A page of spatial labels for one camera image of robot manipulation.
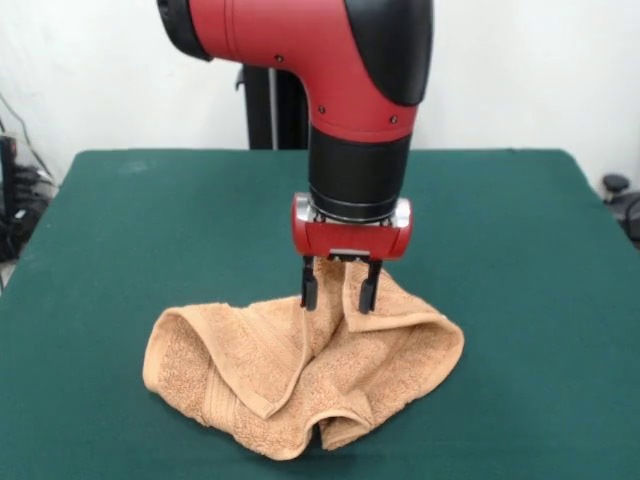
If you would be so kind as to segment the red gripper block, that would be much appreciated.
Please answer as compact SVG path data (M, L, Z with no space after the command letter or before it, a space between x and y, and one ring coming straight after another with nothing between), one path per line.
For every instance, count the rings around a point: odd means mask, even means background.
M384 221L357 224L323 216L310 197L295 197L291 207L293 242L303 257L301 304L307 311L317 308L318 282L314 257L352 256L371 259L361 284L358 310L366 315L375 310L383 261L401 258L413 230L411 203L400 198L392 215Z

